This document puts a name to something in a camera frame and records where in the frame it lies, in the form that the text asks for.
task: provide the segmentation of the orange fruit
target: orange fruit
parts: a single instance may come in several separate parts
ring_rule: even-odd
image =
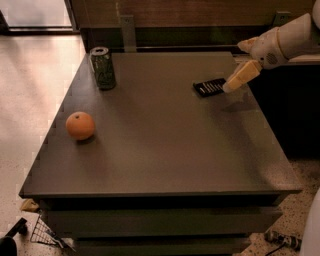
[[[93,135],[95,124],[89,114],[85,112],[75,112],[68,117],[66,128],[72,138],[85,140]]]

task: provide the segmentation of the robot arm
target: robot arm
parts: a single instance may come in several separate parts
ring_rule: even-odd
[[[240,64],[223,85],[225,92],[232,92],[251,81],[264,69],[273,69],[286,64],[290,59],[320,53],[320,0],[309,13],[259,37],[244,40],[238,47],[250,54],[252,60]]]

